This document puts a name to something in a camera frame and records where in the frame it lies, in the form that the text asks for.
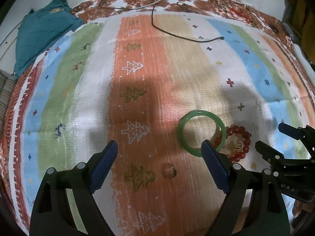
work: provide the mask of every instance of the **green bangle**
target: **green bangle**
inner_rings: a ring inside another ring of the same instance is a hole
[[[201,155],[201,148],[192,148],[190,147],[185,138],[184,138],[184,127],[186,125],[186,123],[193,117],[196,117],[196,116],[207,116],[209,118],[211,118],[212,120],[215,121],[216,124],[218,124],[221,128],[221,131],[222,131],[222,141],[220,143],[220,145],[218,146],[218,148],[216,149],[217,151],[220,151],[222,146],[224,145],[225,143],[225,140],[226,140],[226,130],[225,130],[225,126],[224,126],[224,123],[223,121],[218,117],[216,116],[214,113],[212,112],[208,112],[208,111],[204,111],[204,110],[192,110],[190,111],[189,113],[187,113],[186,115],[184,115],[182,118],[180,118],[179,120],[179,123],[178,123],[178,126],[177,126],[177,136],[178,136],[178,139],[179,139],[179,142],[181,143],[182,147],[187,151],[189,152],[190,154],[192,154],[193,156],[196,156],[196,157],[202,157]]]

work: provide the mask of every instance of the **bracelet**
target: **bracelet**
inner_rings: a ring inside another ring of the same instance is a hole
[[[242,138],[244,139],[242,151],[236,153],[235,155],[229,158],[231,162],[235,163],[244,159],[246,154],[249,152],[251,134],[248,131],[246,131],[243,126],[239,127],[237,125],[233,126],[232,128],[226,129],[226,138],[228,138],[229,136],[233,134],[241,134]],[[222,138],[223,136],[221,136],[220,134],[216,137],[214,147],[216,147],[217,145],[219,145],[219,143],[221,143]]]
[[[192,148],[192,147],[190,147],[187,144],[187,142],[186,142],[186,140],[184,138],[183,131],[184,131],[184,127],[185,127],[186,123],[191,118],[196,117],[196,116],[201,116],[201,115],[211,118],[221,128],[222,138],[221,138],[220,143],[218,144],[218,146],[215,148],[217,151],[221,150],[221,148],[224,145],[225,140],[226,140],[226,131],[224,130],[225,126],[224,126],[223,121],[218,116],[216,116],[212,112],[208,112],[208,111],[204,111],[204,110],[193,110],[193,111],[190,111],[189,113],[184,115],[182,118],[180,118],[178,126],[177,126],[177,136],[178,136],[179,142],[181,143],[182,147],[187,152],[189,152],[190,154],[192,154],[193,156],[196,156],[196,157],[202,157],[202,155],[201,155],[201,148]]]

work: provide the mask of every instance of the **blue stripe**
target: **blue stripe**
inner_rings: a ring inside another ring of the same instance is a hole
[[[275,138],[275,146],[273,146],[273,148],[282,152],[286,158],[294,159],[296,153],[293,140],[278,131],[278,124],[282,119],[285,122],[290,122],[286,100],[281,90],[279,90],[273,82],[273,77],[270,74],[268,67],[244,42],[242,37],[234,31],[229,23],[207,18],[206,20],[211,23],[222,36],[224,36],[224,40],[235,53],[238,54],[258,93],[268,102],[274,120],[274,127],[270,129],[271,133],[273,131],[273,136]],[[287,150],[284,148],[285,143],[288,143]]]
[[[38,80],[36,89],[29,103],[29,111],[26,118],[25,128],[21,134],[21,151],[24,155],[24,179],[26,185],[26,197],[28,200],[28,208],[32,211],[33,201],[35,200],[37,191],[39,189],[42,178],[39,177],[38,160],[37,160],[37,146],[39,141],[39,134],[44,132],[38,132],[41,125],[41,114],[49,98],[50,90],[54,84],[54,76],[57,72],[58,66],[64,53],[67,51],[71,44],[71,37],[64,36],[59,39],[55,45],[49,50],[46,56],[47,65],[43,68],[43,71]]]

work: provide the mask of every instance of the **silver screw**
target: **silver screw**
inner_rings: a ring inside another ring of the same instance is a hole
[[[235,168],[236,170],[240,170],[242,168],[242,166],[238,163],[234,163],[233,168]]]
[[[47,170],[47,174],[52,174],[52,173],[54,173],[54,171],[55,171],[55,169],[54,168],[49,168],[48,170]]]
[[[264,169],[264,173],[266,175],[271,175],[271,170],[270,169]]]
[[[85,163],[84,162],[80,162],[78,165],[77,165],[77,168],[78,169],[83,169],[85,167]]]

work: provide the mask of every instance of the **bed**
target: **bed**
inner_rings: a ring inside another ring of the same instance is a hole
[[[94,198],[116,235],[192,235],[209,227],[225,195],[202,158],[181,146],[178,121],[207,110],[226,127],[250,134],[239,161],[269,167],[258,140],[286,158],[304,146],[277,126],[315,127],[314,72],[305,69],[279,20],[239,0],[88,0],[72,9],[85,24],[39,55],[17,80],[0,140],[0,172],[8,208],[28,234],[44,173],[72,169],[110,139],[118,157]],[[191,147],[215,142],[216,125],[187,123]],[[222,152],[231,156],[237,139]],[[78,229],[84,226],[67,192]],[[250,192],[244,202],[248,207]],[[284,196],[289,219],[294,200]]]

